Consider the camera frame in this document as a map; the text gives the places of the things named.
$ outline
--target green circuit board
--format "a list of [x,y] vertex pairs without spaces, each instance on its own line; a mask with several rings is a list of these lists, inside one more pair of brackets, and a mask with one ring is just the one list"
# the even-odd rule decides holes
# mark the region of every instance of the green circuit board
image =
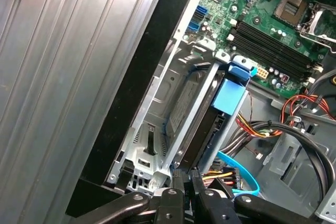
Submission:
[[[307,2],[308,6],[308,4],[313,1],[321,0],[304,1]],[[210,37],[210,34],[216,34],[214,40],[217,47],[233,53],[232,47],[226,40],[233,26],[230,22],[237,19],[241,20],[241,15],[244,14],[243,21],[245,23],[257,28],[266,35],[275,38],[282,44],[289,46],[310,59],[321,62],[324,56],[329,52],[329,49],[326,47],[317,47],[316,43],[302,39],[294,25],[289,25],[282,20],[276,19],[274,13],[280,2],[281,0],[201,0],[199,5],[208,10],[206,21],[211,30],[200,30],[197,34],[205,37]],[[334,22],[334,16],[332,14],[330,17],[324,18],[318,27],[321,34],[335,37],[336,22]],[[258,66],[269,69],[269,66],[260,62],[254,55],[249,55],[249,52],[239,52],[239,50],[235,50],[254,60]],[[277,94],[285,98],[289,98],[298,93],[303,86],[303,81],[289,79],[286,83],[282,83],[281,88],[276,89],[274,85],[270,83],[270,80],[274,78],[278,77],[270,72],[266,79],[254,77],[254,81],[267,89],[274,90]]]

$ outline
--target blue drive bracket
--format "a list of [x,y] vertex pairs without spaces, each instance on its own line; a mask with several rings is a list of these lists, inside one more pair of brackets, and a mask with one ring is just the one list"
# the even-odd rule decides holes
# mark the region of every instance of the blue drive bracket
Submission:
[[226,114],[233,115],[245,89],[244,86],[225,79],[212,103],[212,107]]
[[256,70],[245,57],[236,56],[227,68],[227,72],[231,74],[231,76],[227,76],[231,78],[234,76],[234,80],[224,77],[222,85],[213,100],[212,107],[225,114],[233,115],[243,97],[248,81],[257,73]]

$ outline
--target metal side panel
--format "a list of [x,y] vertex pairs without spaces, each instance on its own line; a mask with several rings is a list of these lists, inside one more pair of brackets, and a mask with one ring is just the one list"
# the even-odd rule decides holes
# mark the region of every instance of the metal side panel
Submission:
[[0,222],[60,223],[158,0],[0,0]]

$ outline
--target screw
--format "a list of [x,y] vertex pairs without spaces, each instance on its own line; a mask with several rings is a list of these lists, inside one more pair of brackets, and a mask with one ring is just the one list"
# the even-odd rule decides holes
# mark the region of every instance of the screw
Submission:
[[209,195],[209,196],[213,196],[214,192],[213,192],[213,191],[210,191],[210,190],[206,190],[206,191],[205,191],[205,194],[206,194],[206,195]]
[[247,197],[247,196],[242,196],[241,198],[243,201],[247,202],[247,203],[250,203],[252,200],[250,197]]
[[140,196],[140,195],[135,195],[135,196],[133,197],[133,199],[135,199],[135,200],[142,200],[143,197]]

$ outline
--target ram slot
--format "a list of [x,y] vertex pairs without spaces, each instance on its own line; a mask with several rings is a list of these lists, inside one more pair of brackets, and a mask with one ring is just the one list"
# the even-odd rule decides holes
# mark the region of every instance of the ram slot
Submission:
[[252,56],[288,76],[303,80],[311,75],[314,61],[256,28],[240,22],[233,33],[235,39],[232,41],[232,45],[252,53]]
[[275,38],[264,34],[258,29],[248,25],[247,23],[241,22],[239,23],[238,33],[242,34],[244,37],[249,37],[261,45],[269,48],[270,50],[283,54],[284,57],[289,58],[292,62],[302,65],[313,65],[313,61],[307,56],[295,51],[294,49],[284,45],[280,41]]
[[232,45],[242,51],[249,52],[251,57],[259,59],[261,62],[264,62],[270,67],[274,67],[280,72],[295,79],[302,79],[302,77],[305,76],[305,68],[287,64],[287,62],[280,57],[275,57],[272,51],[265,49],[241,35],[237,34],[235,36],[235,39],[232,41]]

